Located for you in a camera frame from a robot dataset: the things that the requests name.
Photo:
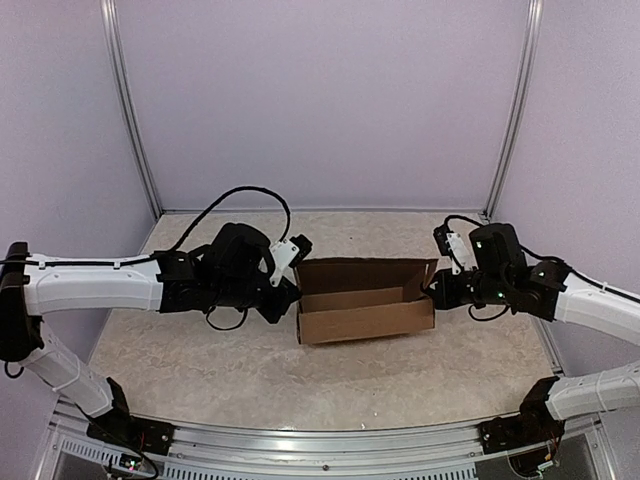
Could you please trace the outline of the brown cardboard box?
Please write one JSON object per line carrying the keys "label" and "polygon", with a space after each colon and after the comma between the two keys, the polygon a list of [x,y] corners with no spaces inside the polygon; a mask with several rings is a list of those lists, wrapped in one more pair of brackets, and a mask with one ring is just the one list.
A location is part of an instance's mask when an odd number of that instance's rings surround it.
{"label": "brown cardboard box", "polygon": [[323,258],[295,271],[301,345],[410,335],[435,327],[433,300],[422,291],[436,259]]}

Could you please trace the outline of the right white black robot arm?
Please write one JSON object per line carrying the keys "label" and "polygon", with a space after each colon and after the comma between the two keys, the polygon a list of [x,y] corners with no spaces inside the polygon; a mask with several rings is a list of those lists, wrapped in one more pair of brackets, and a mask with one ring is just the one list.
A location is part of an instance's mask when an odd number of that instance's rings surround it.
{"label": "right white black robot arm", "polygon": [[[631,344],[639,342],[639,297],[596,281],[554,256],[536,256],[522,246],[508,223],[477,224],[463,241],[447,223],[433,232],[452,265],[428,274],[421,290],[435,309],[499,306],[548,322],[581,325]],[[531,388],[513,419],[511,433],[535,442],[554,421],[639,404],[636,362],[579,377],[549,377]]]}

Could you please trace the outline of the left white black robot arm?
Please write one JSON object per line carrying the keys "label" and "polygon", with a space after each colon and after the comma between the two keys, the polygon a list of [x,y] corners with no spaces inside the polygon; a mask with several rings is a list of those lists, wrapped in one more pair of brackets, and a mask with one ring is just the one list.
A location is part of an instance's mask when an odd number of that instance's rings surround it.
{"label": "left white black robot arm", "polygon": [[162,314],[256,310],[276,324],[302,294],[285,276],[312,250],[304,235],[271,242],[261,231],[227,223],[190,252],[172,248],[115,259],[67,259],[11,245],[1,262],[1,359],[35,373],[72,400],[121,445],[140,434],[122,388],[94,373],[44,326],[45,315],[88,309]]}

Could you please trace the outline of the front aluminium frame rail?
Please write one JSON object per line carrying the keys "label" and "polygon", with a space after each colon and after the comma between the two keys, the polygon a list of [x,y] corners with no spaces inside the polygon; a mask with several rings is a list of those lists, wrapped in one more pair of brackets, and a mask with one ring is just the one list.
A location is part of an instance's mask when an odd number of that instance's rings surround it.
{"label": "front aluminium frame rail", "polygon": [[[522,454],[547,447],[553,464],[541,479],[621,479],[599,416],[567,421],[565,434],[510,452],[483,451],[479,423],[471,420],[426,427],[352,431],[287,431],[206,425],[174,425],[166,456],[147,455],[159,479],[527,479],[514,465]],[[72,458],[82,474],[114,477],[127,450],[86,435],[88,423],[67,400],[58,400],[30,479],[62,478]],[[150,477],[147,472],[127,475]]]}

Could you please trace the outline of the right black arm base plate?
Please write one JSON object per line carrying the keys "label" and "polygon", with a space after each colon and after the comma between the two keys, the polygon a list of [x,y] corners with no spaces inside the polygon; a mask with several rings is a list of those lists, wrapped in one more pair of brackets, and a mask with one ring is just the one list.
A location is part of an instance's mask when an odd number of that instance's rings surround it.
{"label": "right black arm base plate", "polygon": [[493,454],[561,438],[566,421],[555,419],[546,406],[549,391],[559,380],[558,376],[538,380],[515,415],[481,422],[478,432],[483,453]]}

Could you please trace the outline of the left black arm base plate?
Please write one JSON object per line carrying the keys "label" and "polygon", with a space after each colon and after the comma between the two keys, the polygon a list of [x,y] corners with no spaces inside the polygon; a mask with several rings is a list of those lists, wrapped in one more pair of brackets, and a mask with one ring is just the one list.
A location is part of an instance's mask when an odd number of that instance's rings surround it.
{"label": "left black arm base plate", "polygon": [[90,438],[157,455],[168,454],[176,429],[171,423],[133,416],[117,408],[88,417],[88,421]]}

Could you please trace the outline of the right aluminium frame post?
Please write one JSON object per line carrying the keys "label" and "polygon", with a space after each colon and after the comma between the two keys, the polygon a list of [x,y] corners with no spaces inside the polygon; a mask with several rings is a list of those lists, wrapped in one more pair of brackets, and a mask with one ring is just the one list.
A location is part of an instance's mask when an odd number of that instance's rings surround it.
{"label": "right aluminium frame post", "polygon": [[517,69],[514,93],[507,118],[506,131],[501,143],[498,164],[491,182],[489,195],[482,211],[484,218],[491,221],[498,210],[501,195],[506,185],[524,116],[531,77],[534,71],[536,52],[542,24],[544,2],[528,2],[524,41]]}

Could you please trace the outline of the aluminium frame post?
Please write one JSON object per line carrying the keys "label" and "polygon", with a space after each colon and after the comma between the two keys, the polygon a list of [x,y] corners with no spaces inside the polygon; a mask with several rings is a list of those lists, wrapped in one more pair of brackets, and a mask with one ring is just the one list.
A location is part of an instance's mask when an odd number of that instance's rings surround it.
{"label": "aluminium frame post", "polygon": [[124,48],[119,29],[117,3],[114,0],[101,0],[100,10],[108,56],[111,63],[124,127],[131,146],[134,164],[140,177],[146,201],[152,217],[157,221],[163,215],[164,210],[153,178],[153,173],[147,159],[135,111],[133,96],[129,85]]}
{"label": "aluminium frame post", "polygon": [[501,195],[506,185],[524,116],[531,77],[534,71],[536,52],[542,24],[544,2],[528,2],[524,41],[517,69],[514,93],[507,118],[506,131],[501,143],[498,164],[491,182],[489,195],[482,211],[484,218],[491,221],[498,210]]}

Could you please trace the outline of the left aluminium frame post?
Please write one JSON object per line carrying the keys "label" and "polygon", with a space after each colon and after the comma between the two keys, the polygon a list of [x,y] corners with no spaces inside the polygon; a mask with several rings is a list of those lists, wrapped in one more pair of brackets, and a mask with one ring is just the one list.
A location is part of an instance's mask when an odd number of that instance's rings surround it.
{"label": "left aluminium frame post", "polygon": [[147,159],[135,111],[133,96],[129,85],[124,48],[119,29],[117,3],[114,0],[101,0],[100,10],[108,56],[111,63],[124,127],[131,146],[134,164],[140,177],[146,201],[152,217],[157,221],[163,215],[164,210],[153,178],[153,173]]}

